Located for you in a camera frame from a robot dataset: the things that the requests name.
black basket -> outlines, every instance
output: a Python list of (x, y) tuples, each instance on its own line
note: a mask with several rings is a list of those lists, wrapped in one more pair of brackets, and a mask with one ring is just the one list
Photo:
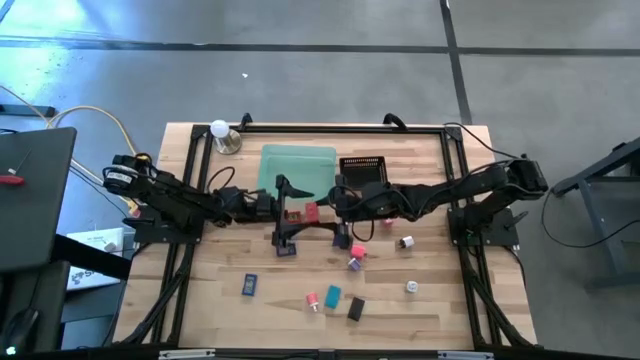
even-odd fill
[(384, 156), (340, 158), (340, 173), (347, 178), (347, 185), (356, 190), (366, 183), (387, 182)]

yellow cable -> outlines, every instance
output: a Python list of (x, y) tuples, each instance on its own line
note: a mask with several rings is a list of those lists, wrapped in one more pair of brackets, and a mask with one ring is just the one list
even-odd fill
[[(72, 107), (70, 109), (67, 109), (65, 111), (62, 111), (60, 113), (58, 113), (56, 116), (52, 117), (50, 120), (47, 120), (47, 118), (40, 112), (38, 111), (38, 109), (36, 109), (33, 105), (29, 104), (26, 100), (24, 100), (23, 98), (21, 98), (20, 96), (18, 96), (18, 94), (14, 93), (13, 91), (7, 89), (6, 87), (0, 85), (0, 88), (3, 89), (4, 91), (8, 92), (9, 94), (13, 95), (16, 99), (20, 100), (23, 104), (25, 104), (27, 107), (29, 107), (29, 109), (31, 109), (31, 111), (33, 111), (35, 114), (37, 114), (42, 120), (44, 120), (44, 122), (46, 123), (46, 127), (47, 129), (53, 129), (53, 128), (57, 128), (58, 125), (60, 124), (60, 121), (62, 121), (62, 119), (68, 115), (71, 112), (74, 112), (76, 110), (93, 110), (93, 111), (97, 111), (100, 112), (104, 115), (106, 115), (109, 119), (113, 120), (118, 127), (120, 128), (120, 131), (122, 132), (122, 135), (124, 135), (124, 139), (127, 142), (127, 145), (129, 146), (129, 149), (131, 150), (132, 155), (135, 155), (137, 153), (137, 151), (135, 150), (135, 147), (133, 146), (133, 143), (131, 142), (131, 138), (129, 137), (129, 134), (127, 133), (127, 130), (124, 128), (124, 126), (122, 125), (122, 123), (120, 122), (120, 120), (118, 120), (115, 116), (111, 115), (109, 112), (100, 109), (98, 107), (95, 106), (88, 106), (88, 105), (80, 105), (80, 106), (75, 106)], [(102, 184), (102, 179), (94, 174), (91, 170), (87, 169), (84, 165), (82, 165), (80, 162), (78, 162), (75, 158), (71, 158), (71, 163), (75, 166), (77, 166), (78, 168), (80, 168), (82, 171), (84, 171), (88, 176), (91, 176), (93, 179), (95, 179), (96, 181), (98, 181), (100, 184)], [(131, 209), (132, 206), (135, 206), (135, 203), (131, 200), (125, 199), (122, 196), (118, 196), (122, 201), (124, 201), (125, 203), (127, 203), (127, 205), (129, 206), (129, 208)]]

concrete floor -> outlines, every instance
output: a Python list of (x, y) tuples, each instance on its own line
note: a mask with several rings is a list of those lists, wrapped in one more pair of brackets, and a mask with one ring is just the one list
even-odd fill
[[(460, 46), (640, 47), (640, 3), (634, 0), (450, 5)], [(443, 29), (437, 0), (16, 0), (0, 23), (0, 40), (446, 46)], [(473, 123), (490, 127), (497, 148), (539, 160), (550, 183), (639, 134), (635, 57), (462, 56), (461, 63)], [(442, 54), (0, 48), (0, 79), (33, 103), (105, 108), (123, 121), (138, 149), (151, 154), (158, 152), (166, 122), (239, 120), (247, 111), (259, 122), (379, 123), (387, 112), (407, 123), (460, 120), (449, 56)], [(0, 94), (2, 102), (14, 101)], [(39, 120), (0, 121), (19, 130), (42, 127)], [(94, 171), (128, 152), (117, 128), (99, 114), (79, 112), (65, 124), (78, 129), (75, 156)], [(549, 227), (557, 237), (595, 240), (575, 194), (554, 200)], [(604, 249), (567, 249), (548, 240), (539, 226), (541, 205), (514, 205), (529, 211), (518, 229), (540, 344), (640, 357), (640, 290), (587, 293), (584, 283), (607, 272)], [(115, 227), (119, 215), (72, 176), (58, 231)], [(567, 221), (576, 218), (581, 222)], [(102, 307), (85, 306), (76, 296), (65, 316), (109, 315), (118, 290), (83, 295), (110, 296)], [(80, 314), (85, 310), (89, 315)], [(65, 347), (95, 344), (77, 334), (108, 326), (104, 319), (68, 326)]]

wooden tabletop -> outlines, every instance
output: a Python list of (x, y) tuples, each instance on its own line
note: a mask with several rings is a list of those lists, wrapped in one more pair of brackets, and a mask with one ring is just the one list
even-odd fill
[[(168, 124), (160, 149), (158, 167), (178, 178), (184, 170), (192, 125)], [(487, 127), (469, 128), (490, 144)], [(256, 188), (265, 144), (330, 146), (338, 157), (383, 155), (391, 182), (435, 184), (445, 180), (440, 142), (433, 135), (243, 134), (242, 138), (237, 154), (214, 151), (209, 167), (211, 175), (234, 166), (236, 176), (231, 184), (240, 188)], [(464, 144), (469, 168), (494, 160), (489, 150), (466, 133)], [(198, 154), (196, 164), (200, 164), (202, 145)], [(452, 154), (457, 165), (455, 151)], [(216, 179), (212, 188), (221, 186), (225, 177)], [(396, 220), (390, 230), (377, 226), (373, 240), (365, 244), (368, 256), (359, 272), (347, 269), (348, 252), (331, 247), (332, 235), (325, 230), (302, 232), (298, 255), (278, 258), (270, 244), (273, 224), (233, 224), (226, 229), (207, 224), (202, 243), (196, 247), (180, 346), (471, 349), (460, 263), (457, 250), (450, 245), (446, 209), (440, 206), (416, 223)], [(330, 209), (323, 209), (321, 218), (334, 217)], [(368, 227), (369, 223), (361, 223), (356, 231), (365, 236)], [(415, 245), (397, 249), (395, 242), (407, 235), (414, 237)], [(164, 244), (149, 246), (133, 261), (114, 339), (130, 334), (156, 300), (167, 249)], [(486, 252), (497, 303), (525, 338), (535, 343), (517, 262), (502, 248), (489, 247)], [(258, 275), (254, 297), (241, 294), (247, 273)], [(418, 282), (417, 293), (405, 292), (409, 280)], [(329, 285), (342, 289), (335, 310), (322, 306)], [(305, 302), (305, 295), (312, 291), (319, 296), (318, 313)], [(359, 322), (346, 317), (354, 296), (366, 301)], [(168, 306), (165, 337), (174, 301), (175, 296)], [(484, 307), (479, 305), (479, 310), (483, 333), (489, 339)]]

translucent green container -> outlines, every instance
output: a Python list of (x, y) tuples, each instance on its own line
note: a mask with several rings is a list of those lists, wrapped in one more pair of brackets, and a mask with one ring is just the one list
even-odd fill
[(277, 196), (276, 175), (279, 174), (286, 176), (296, 189), (313, 193), (313, 201), (322, 199), (335, 184), (336, 149), (321, 146), (263, 146), (258, 189), (266, 189), (271, 195)]

